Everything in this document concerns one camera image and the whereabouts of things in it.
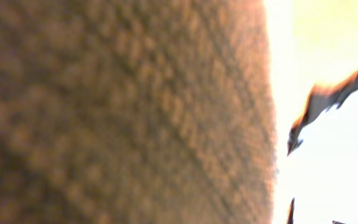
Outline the light blue denim shorts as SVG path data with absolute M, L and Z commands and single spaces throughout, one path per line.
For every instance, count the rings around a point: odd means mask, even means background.
M 259 0 L 0 0 L 0 223 L 270 223 Z

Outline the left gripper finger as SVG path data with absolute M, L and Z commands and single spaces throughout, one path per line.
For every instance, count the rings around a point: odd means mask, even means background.
M 358 90 L 358 69 L 344 80 L 332 86 L 315 84 L 309 92 L 302 114 L 291 126 L 287 141 L 287 154 L 298 149 L 303 140 L 300 133 L 313 123 L 320 114 L 329 111 L 333 106 L 339 109 L 347 98 Z

